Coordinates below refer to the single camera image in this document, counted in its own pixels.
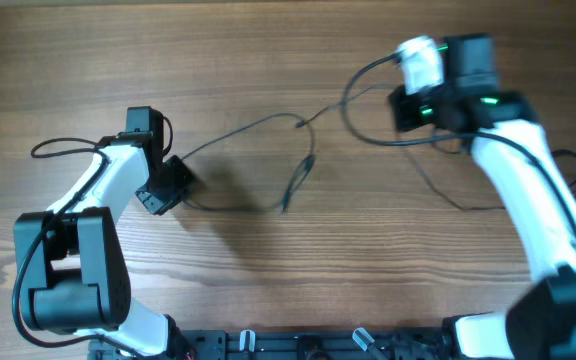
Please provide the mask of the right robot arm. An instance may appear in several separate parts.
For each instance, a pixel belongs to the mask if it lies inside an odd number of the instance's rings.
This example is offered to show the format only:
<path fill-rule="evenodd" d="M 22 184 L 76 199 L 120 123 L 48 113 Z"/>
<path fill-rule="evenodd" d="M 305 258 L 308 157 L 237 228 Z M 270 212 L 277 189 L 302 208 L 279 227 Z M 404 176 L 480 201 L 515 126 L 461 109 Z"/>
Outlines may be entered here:
<path fill-rule="evenodd" d="M 508 310 L 450 322 L 470 359 L 576 359 L 576 200 L 528 100 L 500 87 L 484 34 L 427 36 L 395 53 L 404 82 L 390 96 L 396 127 L 460 134 L 497 190 L 523 244 L 533 285 Z"/>

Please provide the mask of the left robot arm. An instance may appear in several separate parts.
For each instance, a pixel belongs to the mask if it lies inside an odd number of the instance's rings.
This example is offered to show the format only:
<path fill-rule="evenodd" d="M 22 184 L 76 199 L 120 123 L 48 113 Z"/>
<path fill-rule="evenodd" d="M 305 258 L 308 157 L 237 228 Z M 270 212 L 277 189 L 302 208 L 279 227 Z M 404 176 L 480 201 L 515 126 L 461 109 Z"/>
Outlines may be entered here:
<path fill-rule="evenodd" d="M 171 154 L 170 120 L 130 107 L 124 131 L 97 142 L 75 185 L 13 228 L 17 275 L 11 311 L 19 335 L 43 348 L 87 342 L 91 357 L 193 359 L 196 351 L 168 315 L 133 299 L 116 223 L 131 198 L 162 215 L 188 196 L 194 177 Z"/>

